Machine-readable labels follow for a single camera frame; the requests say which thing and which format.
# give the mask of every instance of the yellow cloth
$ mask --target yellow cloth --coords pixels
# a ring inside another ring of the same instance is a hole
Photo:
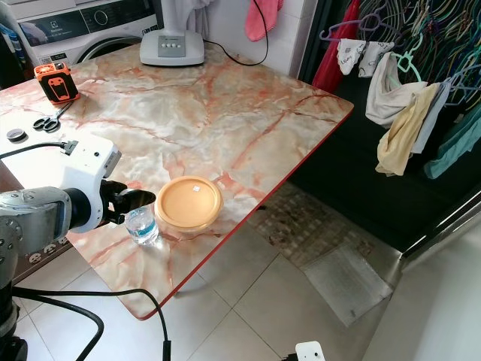
[[[391,129],[381,138],[377,146],[379,173],[403,175],[410,151],[417,139],[422,121],[428,113],[429,105],[436,95],[439,83],[434,83],[414,93],[411,102],[399,112]]]

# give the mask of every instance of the black cable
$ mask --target black cable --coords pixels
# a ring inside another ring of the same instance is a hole
[[[98,291],[46,291],[46,290],[31,290],[29,288],[12,287],[12,293],[14,296],[24,297],[24,295],[44,295],[44,296],[124,296],[131,293],[143,293],[149,297],[150,301],[156,306],[157,313],[160,316],[162,323],[162,331],[164,332],[164,344],[163,344],[163,357],[164,361],[171,360],[171,342],[167,336],[167,326],[165,325],[164,314],[162,308],[149,291],[141,288],[133,290],[118,291],[118,292],[98,292]]]
[[[94,314],[89,310],[86,310],[85,308],[81,308],[76,305],[71,305],[70,303],[59,301],[58,299],[49,299],[48,297],[42,297],[34,294],[21,293],[21,294],[14,294],[14,296],[21,297],[22,299],[33,299],[34,301],[48,303],[50,305],[65,308],[69,311],[82,314],[83,316],[88,317],[90,320],[95,322],[95,324],[97,325],[97,332],[94,334],[94,336],[92,337],[92,340],[90,340],[88,345],[80,353],[79,357],[77,358],[77,361],[83,361],[86,359],[89,352],[94,348],[94,346],[97,344],[98,340],[102,336],[102,333],[104,333],[104,321],[102,321],[102,319],[99,316],[97,316],[96,314]]]
[[[205,40],[204,41],[206,43],[211,43],[211,44],[215,44],[215,45],[219,45],[221,47],[222,50],[224,50],[224,53],[226,54],[226,56],[229,57],[230,60],[236,62],[237,64],[241,64],[241,65],[245,65],[245,66],[255,66],[255,65],[259,65],[259,64],[262,64],[264,62],[264,60],[268,57],[268,53],[269,53],[269,37],[268,37],[268,27],[265,23],[265,18],[264,18],[264,14],[262,13],[261,11],[261,8],[259,7],[259,4],[257,3],[257,0],[254,0],[254,4],[256,5],[257,7],[257,10],[259,10],[259,13],[261,14],[261,18],[262,18],[262,23],[264,24],[264,30],[265,30],[265,55],[264,55],[264,59],[261,60],[260,62],[254,62],[253,64],[249,64],[249,63],[246,63],[246,62],[240,62],[239,60],[235,59],[232,55],[230,55],[229,53],[227,53],[227,50],[224,49],[224,47],[219,44],[219,43],[216,43],[215,41],[210,41],[210,40]]]
[[[24,147],[24,148],[12,150],[11,152],[0,154],[0,159],[6,158],[8,156],[14,156],[15,154],[26,152],[27,150],[31,150],[31,149],[35,149],[35,148],[41,148],[41,147],[61,147],[61,148],[63,148],[64,146],[65,146],[65,143],[61,143],[59,141],[33,144],[33,145],[29,145],[28,147]]]

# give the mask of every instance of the plastic water bottle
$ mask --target plastic water bottle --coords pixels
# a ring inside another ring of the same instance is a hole
[[[154,243],[159,235],[159,227],[149,205],[128,212],[126,228],[134,242],[140,245]]]

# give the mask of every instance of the washing machine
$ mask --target washing machine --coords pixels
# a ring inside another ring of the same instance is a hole
[[[0,22],[20,36],[33,66],[76,64],[158,28],[151,0],[0,0]]]

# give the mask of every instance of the teal shirt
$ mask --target teal shirt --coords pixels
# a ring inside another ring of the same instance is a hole
[[[442,175],[460,156],[471,152],[481,138],[481,103],[469,112],[461,122],[453,126],[444,137],[446,140],[437,151],[437,158],[424,166],[430,179]]]

